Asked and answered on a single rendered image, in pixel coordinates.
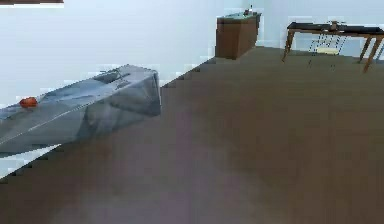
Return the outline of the grey sink basin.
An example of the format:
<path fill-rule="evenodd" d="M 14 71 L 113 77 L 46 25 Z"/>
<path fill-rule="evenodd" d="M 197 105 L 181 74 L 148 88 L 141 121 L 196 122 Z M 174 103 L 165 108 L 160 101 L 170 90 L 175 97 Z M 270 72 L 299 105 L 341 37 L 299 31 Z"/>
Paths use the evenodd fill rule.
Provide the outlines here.
<path fill-rule="evenodd" d="M 129 76 L 130 73 L 123 73 L 118 69 L 113 69 L 109 71 L 105 71 L 104 73 L 101 73 L 99 75 L 96 75 L 94 77 L 94 80 L 102 82 L 104 84 L 110 84 L 110 83 L 117 83 L 121 82 L 124 77 Z"/>

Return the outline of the red tomato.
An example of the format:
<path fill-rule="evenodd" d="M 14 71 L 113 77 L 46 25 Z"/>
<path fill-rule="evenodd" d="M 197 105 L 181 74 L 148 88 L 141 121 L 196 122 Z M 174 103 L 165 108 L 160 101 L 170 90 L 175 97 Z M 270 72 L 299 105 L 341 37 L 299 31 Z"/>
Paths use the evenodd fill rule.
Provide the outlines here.
<path fill-rule="evenodd" d="M 19 105 L 22 108 L 32 108 L 38 105 L 38 101 L 35 97 L 27 97 L 23 98 L 19 101 Z"/>

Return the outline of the grey kitchen counter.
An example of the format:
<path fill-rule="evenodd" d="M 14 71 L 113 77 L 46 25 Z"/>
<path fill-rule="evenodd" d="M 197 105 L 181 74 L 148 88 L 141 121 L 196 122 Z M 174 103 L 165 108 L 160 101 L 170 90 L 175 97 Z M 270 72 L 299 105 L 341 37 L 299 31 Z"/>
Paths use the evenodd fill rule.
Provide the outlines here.
<path fill-rule="evenodd" d="M 161 113 L 158 72 L 124 65 L 121 82 L 94 77 L 34 96 L 38 105 L 19 102 L 0 109 L 0 158 L 114 132 Z"/>

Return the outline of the dark brown wall frame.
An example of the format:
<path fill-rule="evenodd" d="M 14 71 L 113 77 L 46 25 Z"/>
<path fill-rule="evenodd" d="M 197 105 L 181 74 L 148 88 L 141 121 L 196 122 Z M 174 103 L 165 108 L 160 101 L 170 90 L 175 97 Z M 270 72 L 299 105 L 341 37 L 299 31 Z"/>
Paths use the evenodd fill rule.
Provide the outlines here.
<path fill-rule="evenodd" d="M 64 3 L 64 0 L 0 0 L 0 5 Z"/>

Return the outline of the brown cabinet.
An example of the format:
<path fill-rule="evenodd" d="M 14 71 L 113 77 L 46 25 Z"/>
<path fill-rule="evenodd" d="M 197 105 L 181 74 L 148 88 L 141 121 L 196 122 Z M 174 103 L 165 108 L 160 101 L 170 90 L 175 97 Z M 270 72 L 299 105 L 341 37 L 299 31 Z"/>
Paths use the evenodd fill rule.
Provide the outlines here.
<path fill-rule="evenodd" d="M 236 60 L 257 41 L 261 13 L 234 13 L 217 18 L 215 56 Z"/>

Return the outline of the black top wooden table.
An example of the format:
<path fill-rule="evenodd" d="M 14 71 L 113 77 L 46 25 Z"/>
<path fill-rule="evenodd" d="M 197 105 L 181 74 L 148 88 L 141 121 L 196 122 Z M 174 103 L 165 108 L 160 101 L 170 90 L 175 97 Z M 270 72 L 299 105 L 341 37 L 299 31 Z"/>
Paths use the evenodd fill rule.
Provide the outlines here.
<path fill-rule="evenodd" d="M 285 61 L 286 56 L 289 54 L 296 33 L 332 35 L 339 37 L 364 37 L 366 41 L 359 56 L 359 62 L 362 61 L 371 40 L 375 39 L 372 50 L 363 68 L 364 73 L 368 71 L 381 42 L 384 40 L 384 29 L 379 27 L 344 25 L 342 22 L 338 21 L 328 21 L 327 23 L 323 24 L 291 22 L 287 27 L 287 37 L 282 61 Z"/>

